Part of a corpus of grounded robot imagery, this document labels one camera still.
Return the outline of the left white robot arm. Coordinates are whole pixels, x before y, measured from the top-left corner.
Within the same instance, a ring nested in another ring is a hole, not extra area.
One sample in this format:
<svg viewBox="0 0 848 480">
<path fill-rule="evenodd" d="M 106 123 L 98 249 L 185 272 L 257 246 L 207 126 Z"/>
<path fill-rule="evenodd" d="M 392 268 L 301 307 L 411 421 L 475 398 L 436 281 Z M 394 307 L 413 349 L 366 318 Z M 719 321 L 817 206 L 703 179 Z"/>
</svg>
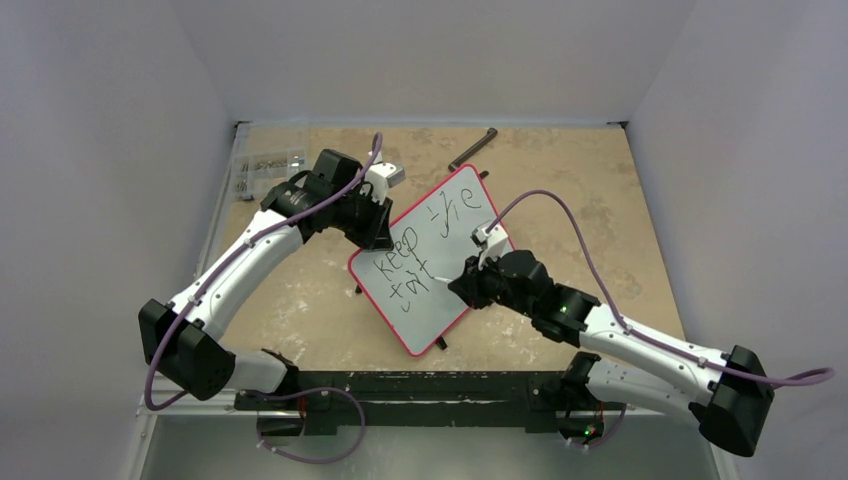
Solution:
<svg viewBox="0 0 848 480">
<path fill-rule="evenodd" d="M 369 161 L 332 149 L 320 152 L 314 167 L 272 187 L 245 231 L 194 283 L 167 302 L 149 300 L 139 311 L 143 354 L 149 366 L 145 404 L 156 403 L 153 379 L 162 374 L 182 396 L 208 400 L 225 389 L 258 391 L 272 408 L 297 399 L 294 365 L 262 349 L 237 353 L 220 339 L 256 288 L 314 235 L 336 229 L 366 251 L 392 245 L 389 191 L 403 182 L 402 166 L 383 161 L 373 149 Z"/>
</svg>

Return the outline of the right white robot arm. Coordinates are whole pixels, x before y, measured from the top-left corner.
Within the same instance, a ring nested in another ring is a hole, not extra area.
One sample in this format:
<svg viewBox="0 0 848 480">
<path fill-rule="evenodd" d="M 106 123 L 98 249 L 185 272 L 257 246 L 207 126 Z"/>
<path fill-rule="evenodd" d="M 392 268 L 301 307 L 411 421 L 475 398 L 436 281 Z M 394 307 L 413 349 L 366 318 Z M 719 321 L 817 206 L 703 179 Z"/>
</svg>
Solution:
<svg viewBox="0 0 848 480">
<path fill-rule="evenodd" d="M 447 287 L 473 309 L 505 307 L 529 318 L 551 341 L 610 355 L 660 382 L 637 387 L 629 376 L 598 379 L 578 369 L 561 381 L 569 404 L 584 407 L 618 390 L 620 403 L 693 420 L 713 445 L 740 457 L 754 455 L 775 393 L 757 380 L 765 370 L 752 350 L 736 345 L 724 352 L 617 317 L 611 305 L 555 282 L 528 250 L 485 262 L 471 256 Z"/>
</svg>

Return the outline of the red framed whiteboard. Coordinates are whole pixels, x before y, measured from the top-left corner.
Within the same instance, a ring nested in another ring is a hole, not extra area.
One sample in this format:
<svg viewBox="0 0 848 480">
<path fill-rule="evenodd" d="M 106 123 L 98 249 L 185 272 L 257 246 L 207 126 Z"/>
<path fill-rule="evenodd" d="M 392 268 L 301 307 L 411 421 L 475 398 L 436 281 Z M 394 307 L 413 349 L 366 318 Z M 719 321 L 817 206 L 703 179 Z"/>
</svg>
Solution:
<svg viewBox="0 0 848 480">
<path fill-rule="evenodd" d="M 409 355 L 423 355 L 468 312 L 432 277 L 459 277 L 465 260 L 479 253 L 472 231 L 497 215 L 480 172 L 466 164 L 390 223 L 391 250 L 349 258 L 356 284 Z"/>
</svg>

